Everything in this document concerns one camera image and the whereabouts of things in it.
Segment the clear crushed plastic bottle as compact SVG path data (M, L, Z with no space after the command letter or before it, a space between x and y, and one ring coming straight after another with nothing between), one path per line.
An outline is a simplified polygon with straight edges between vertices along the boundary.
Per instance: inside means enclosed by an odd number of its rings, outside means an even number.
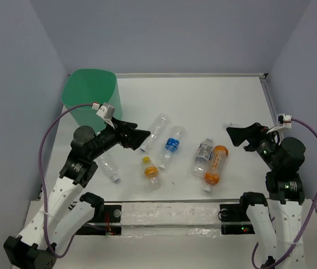
M139 148L142 152L149 152L153 148L155 142L167 127L169 120L169 116L163 113L159 114L155 118L149 128L151 134L145 139L144 143L141 144Z

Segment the clear bottle blue cap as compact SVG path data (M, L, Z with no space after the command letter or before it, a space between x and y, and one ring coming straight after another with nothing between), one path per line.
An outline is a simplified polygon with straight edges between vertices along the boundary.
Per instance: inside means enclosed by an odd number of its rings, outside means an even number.
M115 184L120 182L120 176L118 175L114 162L108 152L100 155L96 159L96 162L107 178Z

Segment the blue label plastic bottle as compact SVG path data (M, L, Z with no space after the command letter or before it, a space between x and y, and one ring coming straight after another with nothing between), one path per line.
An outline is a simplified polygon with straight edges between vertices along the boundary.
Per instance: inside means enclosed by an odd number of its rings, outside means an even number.
M180 142L182 141L184 135L185 128L183 126L172 127L160 155L160 162L158 165L160 169L166 170L168 168L179 149Z

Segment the grey label plastic bottle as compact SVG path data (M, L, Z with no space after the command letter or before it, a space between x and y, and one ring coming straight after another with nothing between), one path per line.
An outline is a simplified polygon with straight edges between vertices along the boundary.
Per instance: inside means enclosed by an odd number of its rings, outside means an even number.
M207 165L209 164L213 151L213 138L208 137L203 140L194 156L194 163L192 167L192 175L197 178L204 176Z

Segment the large orange label bottle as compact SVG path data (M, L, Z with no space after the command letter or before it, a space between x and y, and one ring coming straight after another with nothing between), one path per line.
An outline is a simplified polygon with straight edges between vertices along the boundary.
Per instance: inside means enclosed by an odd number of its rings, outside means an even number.
M209 162L208 168L204 174L204 188L206 193L211 193L214 186L216 186L222 174L225 161L229 155L229 151L225 146L215 146L212 151L212 158Z

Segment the yellow cap orange bottle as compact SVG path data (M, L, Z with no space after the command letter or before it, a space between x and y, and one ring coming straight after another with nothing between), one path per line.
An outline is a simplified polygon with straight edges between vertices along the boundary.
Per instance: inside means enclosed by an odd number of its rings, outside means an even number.
M152 192L161 188L162 178L157 166L146 156L142 159L145 190Z

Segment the small clear crushed bottle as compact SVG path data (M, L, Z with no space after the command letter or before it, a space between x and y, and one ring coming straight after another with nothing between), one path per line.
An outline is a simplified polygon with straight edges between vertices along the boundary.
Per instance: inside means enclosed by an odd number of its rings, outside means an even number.
M237 124L237 123L228 122L228 123L225 124L225 127L226 128L228 128L228 127L240 128L240 125Z

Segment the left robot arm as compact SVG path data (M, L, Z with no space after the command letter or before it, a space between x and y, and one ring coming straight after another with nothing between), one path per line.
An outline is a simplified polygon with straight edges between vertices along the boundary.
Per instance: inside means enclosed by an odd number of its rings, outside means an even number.
M96 159L117 144L136 150L151 134L137 124L112 119L100 133L90 126L73 133L71 151L50 193L28 225L9 236L4 249L10 263L18 268L53 268L66 254L77 230L85 223L102 218L103 198L83 190L96 173Z

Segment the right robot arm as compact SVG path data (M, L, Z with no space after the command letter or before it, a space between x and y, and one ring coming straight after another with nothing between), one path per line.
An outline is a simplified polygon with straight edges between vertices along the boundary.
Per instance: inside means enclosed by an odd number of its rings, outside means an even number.
M293 137L276 141L278 133L254 123L245 128L227 127L234 146L257 152L270 168L265 176L269 197L245 192L237 206L238 215L250 220L261 251L260 268L306 268L304 246L298 239L305 195L298 174L305 160L304 144Z

